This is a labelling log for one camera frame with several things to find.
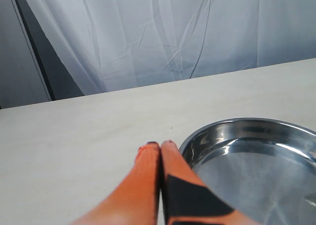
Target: stainless steel bowl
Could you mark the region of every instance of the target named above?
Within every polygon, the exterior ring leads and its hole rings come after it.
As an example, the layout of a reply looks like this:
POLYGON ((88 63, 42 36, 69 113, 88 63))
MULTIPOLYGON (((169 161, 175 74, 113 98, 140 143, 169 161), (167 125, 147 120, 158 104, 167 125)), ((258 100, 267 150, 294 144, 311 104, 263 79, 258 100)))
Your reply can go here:
POLYGON ((209 188, 262 224, 316 224, 316 133, 235 118, 194 132, 180 152, 209 188))

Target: white table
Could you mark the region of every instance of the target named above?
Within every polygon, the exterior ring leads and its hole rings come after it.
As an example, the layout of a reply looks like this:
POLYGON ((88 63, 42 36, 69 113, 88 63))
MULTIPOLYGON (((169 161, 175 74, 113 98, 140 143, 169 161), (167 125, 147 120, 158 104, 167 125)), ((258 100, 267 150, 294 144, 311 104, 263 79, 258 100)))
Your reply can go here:
MULTIPOLYGON (((316 130, 316 59, 0 110, 0 224, 66 224, 106 197, 147 141, 233 117, 316 130)), ((163 224, 159 213, 159 224, 163 224)))

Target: curtain fold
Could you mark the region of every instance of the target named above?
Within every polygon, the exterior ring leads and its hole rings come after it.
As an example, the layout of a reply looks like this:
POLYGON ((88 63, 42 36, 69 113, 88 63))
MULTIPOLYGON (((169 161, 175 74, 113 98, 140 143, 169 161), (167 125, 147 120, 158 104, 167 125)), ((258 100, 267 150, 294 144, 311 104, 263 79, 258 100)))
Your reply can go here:
POLYGON ((27 0, 84 94, 316 57, 315 0, 27 0))

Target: table surface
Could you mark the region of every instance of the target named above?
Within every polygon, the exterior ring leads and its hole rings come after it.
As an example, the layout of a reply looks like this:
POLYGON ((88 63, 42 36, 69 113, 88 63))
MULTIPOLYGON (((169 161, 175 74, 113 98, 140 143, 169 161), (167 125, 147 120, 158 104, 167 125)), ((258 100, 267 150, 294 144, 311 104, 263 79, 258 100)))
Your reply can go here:
POLYGON ((0 224, 73 221, 113 191, 147 141, 180 145, 234 117, 316 130, 315 91, 310 59, 0 110, 0 224))

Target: white curtain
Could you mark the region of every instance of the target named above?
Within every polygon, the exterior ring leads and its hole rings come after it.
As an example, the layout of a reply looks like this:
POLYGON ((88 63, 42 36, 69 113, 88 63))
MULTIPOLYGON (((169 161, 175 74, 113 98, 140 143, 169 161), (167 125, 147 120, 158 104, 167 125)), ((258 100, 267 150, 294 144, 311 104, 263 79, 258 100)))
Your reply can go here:
POLYGON ((84 94, 316 57, 316 0, 27 0, 84 94))

